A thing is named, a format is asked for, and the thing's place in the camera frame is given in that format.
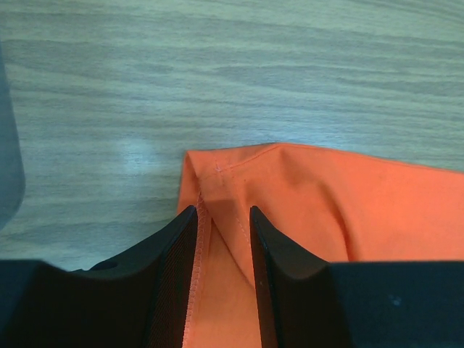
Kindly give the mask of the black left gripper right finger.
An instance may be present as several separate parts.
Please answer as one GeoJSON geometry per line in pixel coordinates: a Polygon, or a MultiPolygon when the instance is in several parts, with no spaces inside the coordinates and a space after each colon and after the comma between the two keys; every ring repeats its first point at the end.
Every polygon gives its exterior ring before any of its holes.
{"type": "Polygon", "coordinates": [[[463,345],[461,262],[327,262],[258,207],[250,239],[264,347],[463,345]]]}

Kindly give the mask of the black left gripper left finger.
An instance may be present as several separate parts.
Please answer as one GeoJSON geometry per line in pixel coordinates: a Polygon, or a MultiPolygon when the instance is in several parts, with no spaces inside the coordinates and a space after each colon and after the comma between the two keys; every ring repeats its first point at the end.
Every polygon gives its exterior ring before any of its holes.
{"type": "Polygon", "coordinates": [[[187,207],[88,270],[2,260],[1,345],[181,347],[197,223],[195,207],[187,207]]]}

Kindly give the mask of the orange t shirt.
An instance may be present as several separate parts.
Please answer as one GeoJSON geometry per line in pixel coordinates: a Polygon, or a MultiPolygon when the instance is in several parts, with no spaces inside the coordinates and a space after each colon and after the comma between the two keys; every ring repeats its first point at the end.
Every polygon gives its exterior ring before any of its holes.
{"type": "Polygon", "coordinates": [[[249,211],[332,262],[461,260],[463,174],[298,144],[186,153],[197,208],[185,347],[259,347],[249,211]]]}

